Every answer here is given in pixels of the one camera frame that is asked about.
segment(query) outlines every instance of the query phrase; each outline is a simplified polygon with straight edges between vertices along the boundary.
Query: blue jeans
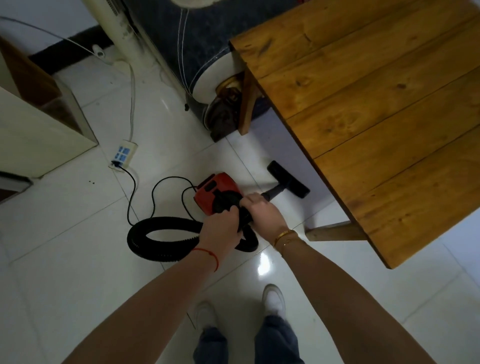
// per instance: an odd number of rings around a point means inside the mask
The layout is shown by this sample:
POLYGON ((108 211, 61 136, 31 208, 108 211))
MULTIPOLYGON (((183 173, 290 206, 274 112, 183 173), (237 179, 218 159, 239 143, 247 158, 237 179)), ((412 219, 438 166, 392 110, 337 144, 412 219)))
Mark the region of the blue jeans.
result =
MULTIPOLYGON (((217 328, 203 331, 193 353, 195 364, 227 364, 227 339, 217 328)), ((255 364, 304 364, 297 337, 279 316, 267 316, 255 337, 255 364)))

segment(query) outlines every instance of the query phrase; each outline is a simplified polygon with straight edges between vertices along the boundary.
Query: person's right arm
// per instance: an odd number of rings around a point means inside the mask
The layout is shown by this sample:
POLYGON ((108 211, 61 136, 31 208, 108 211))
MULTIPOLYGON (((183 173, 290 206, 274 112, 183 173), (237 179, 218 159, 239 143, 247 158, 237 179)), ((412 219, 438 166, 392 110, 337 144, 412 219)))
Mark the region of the person's right arm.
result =
MULTIPOLYGON (((278 209, 259 194, 242 199, 253 229, 269 241, 288 230, 278 209)), ((282 254, 346 364, 434 363, 426 351, 342 268, 294 232, 281 237, 282 254)))

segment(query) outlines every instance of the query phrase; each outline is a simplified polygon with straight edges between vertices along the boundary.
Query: vacuum handle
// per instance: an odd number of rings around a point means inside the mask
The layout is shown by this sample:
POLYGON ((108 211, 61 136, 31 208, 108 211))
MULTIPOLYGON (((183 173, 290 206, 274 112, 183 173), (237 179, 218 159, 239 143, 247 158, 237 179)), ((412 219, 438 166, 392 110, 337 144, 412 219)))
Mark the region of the vacuum handle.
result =
MULTIPOLYGON (((272 198, 277 196, 280 192, 285 190, 285 186, 279 184, 275 186, 274 188, 271 188, 270 190, 262 193, 262 196, 264 197, 265 200, 270 201, 272 198)), ((238 231, 242 230, 247 224, 251 223, 253 221, 253 218, 248 212, 248 210, 244 207, 240 207, 239 210, 239 229, 238 231)))

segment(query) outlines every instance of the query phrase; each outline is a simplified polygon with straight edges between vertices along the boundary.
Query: power strip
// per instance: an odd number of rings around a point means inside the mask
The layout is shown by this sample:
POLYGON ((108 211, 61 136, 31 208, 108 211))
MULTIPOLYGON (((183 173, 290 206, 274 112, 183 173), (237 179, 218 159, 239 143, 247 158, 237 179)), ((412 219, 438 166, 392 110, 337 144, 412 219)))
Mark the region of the power strip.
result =
MULTIPOLYGON (((115 154, 115 157, 112 159, 112 162, 115 162, 115 164, 119 167, 127 168, 137 148, 138 148, 138 145, 135 144, 134 142, 123 140, 120 143, 118 151, 115 154)), ((123 172, 120 168, 116 167, 112 162, 110 162, 110 164, 108 165, 110 168, 112 168, 113 170, 118 170, 120 172, 123 172)))

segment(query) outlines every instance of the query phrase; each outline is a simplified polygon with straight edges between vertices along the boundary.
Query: person's left hand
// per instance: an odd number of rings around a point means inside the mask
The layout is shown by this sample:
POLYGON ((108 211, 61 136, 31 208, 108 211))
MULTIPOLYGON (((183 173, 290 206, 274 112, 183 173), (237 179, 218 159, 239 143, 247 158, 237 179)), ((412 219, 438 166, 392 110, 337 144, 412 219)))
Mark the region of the person's left hand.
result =
POLYGON ((237 232, 238 228, 239 209, 236 206, 232 206, 230 211, 225 210, 220 214, 208 216, 200 231, 197 248, 211 251, 221 264, 240 242, 242 233, 237 232))

